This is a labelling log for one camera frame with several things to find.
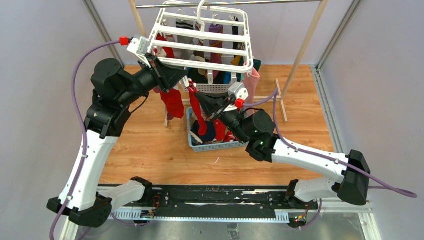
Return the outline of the red snowman sock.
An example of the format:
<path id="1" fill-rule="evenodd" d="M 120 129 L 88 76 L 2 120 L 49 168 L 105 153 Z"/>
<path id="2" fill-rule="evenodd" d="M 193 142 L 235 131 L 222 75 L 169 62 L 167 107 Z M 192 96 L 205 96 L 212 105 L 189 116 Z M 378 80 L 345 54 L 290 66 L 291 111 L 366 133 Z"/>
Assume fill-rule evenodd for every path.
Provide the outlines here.
<path id="1" fill-rule="evenodd" d="M 197 122 L 199 124 L 198 134 L 200 136 L 204 136 L 207 133 L 208 127 L 207 124 L 202 116 L 202 110 L 199 103 L 199 100 L 195 96 L 196 93 L 198 93 L 197 85 L 195 82 L 192 81 L 191 78 L 188 79 L 188 93 L 189 93 L 189 101 L 192 107 L 192 110 L 194 114 L 197 117 Z"/>

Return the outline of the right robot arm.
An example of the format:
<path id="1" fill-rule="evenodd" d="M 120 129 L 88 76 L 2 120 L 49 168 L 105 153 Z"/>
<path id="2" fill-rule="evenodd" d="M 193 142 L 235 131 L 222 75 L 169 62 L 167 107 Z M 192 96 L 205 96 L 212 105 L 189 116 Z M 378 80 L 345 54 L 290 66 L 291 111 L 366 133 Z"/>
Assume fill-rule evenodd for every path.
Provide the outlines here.
<path id="1" fill-rule="evenodd" d="M 263 109 L 245 117 L 238 109 L 243 100 L 229 93 L 194 94 L 201 109 L 211 120 L 220 120 L 259 162 L 284 163 L 323 175 L 311 181 L 292 180 L 286 203 L 294 209 L 314 199 L 335 198 L 356 206 L 367 203 L 371 170 L 362 152 L 348 154 L 307 147 L 275 134 L 276 123 Z"/>

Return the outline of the white clip sock hanger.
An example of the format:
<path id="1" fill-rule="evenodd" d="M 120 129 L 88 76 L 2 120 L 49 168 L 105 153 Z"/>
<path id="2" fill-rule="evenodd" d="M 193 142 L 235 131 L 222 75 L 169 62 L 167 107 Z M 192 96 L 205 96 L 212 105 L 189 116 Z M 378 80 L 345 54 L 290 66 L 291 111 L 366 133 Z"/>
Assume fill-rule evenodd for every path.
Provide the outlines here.
<path id="1" fill-rule="evenodd" d="M 230 72 L 234 74 L 252 72 L 254 68 L 254 56 L 251 49 L 249 18 L 245 11 L 235 8 L 214 6 L 206 0 L 202 0 L 200 3 L 169 0 L 159 6 L 159 8 L 159 14 L 149 36 L 149 45 L 146 49 L 148 52 L 152 53 L 158 48 L 172 48 L 216 55 L 240 56 L 244 59 L 244 64 L 242 66 L 198 60 L 169 59 L 165 57 L 160 59 L 162 63 L 177 67 L 203 69 L 206 70 L 209 75 L 212 75 L 214 71 Z M 165 25 L 165 21 L 168 19 L 188 21 L 194 26 L 199 25 L 199 29 L 186 29 Z M 234 35 L 211 32 L 209 31 L 209 27 L 212 25 L 239 27 L 242 30 L 242 34 Z M 198 45 L 162 41 L 157 39 L 158 34 L 192 38 L 199 41 L 213 41 L 215 43 L 239 43 L 242 45 L 242 48 L 229 49 L 204 44 Z"/>

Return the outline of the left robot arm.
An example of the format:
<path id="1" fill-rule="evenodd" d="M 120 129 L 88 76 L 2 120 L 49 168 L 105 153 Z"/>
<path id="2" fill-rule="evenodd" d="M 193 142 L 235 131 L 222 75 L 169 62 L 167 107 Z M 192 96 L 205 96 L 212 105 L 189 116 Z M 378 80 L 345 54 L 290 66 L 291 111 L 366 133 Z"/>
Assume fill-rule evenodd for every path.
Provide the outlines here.
<path id="1" fill-rule="evenodd" d="M 81 149 L 63 192 L 47 202 L 50 211 L 78 226 L 98 228 L 120 207 L 131 202 L 145 207 L 153 202 L 153 185 L 141 177 L 110 190 L 97 189 L 106 161 L 131 117 L 130 105 L 155 88 L 172 89 L 188 73 L 151 54 L 146 57 L 147 66 L 135 74 L 114 58 L 94 68 L 93 100 L 82 123 Z"/>

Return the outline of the red santa sock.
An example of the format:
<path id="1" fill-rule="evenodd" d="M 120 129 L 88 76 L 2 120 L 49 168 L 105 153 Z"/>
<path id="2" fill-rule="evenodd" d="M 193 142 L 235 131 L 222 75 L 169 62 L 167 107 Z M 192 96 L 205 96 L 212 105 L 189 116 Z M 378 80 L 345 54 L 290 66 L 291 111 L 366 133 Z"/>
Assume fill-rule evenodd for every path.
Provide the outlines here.
<path id="1" fill-rule="evenodd" d="M 153 91 L 160 94 L 160 98 L 165 104 L 165 108 L 167 110 L 166 119 L 168 121 L 171 121 L 174 118 L 182 119 L 184 117 L 184 105 L 179 90 L 172 88 L 169 92 L 162 92 L 159 89 L 154 88 Z"/>

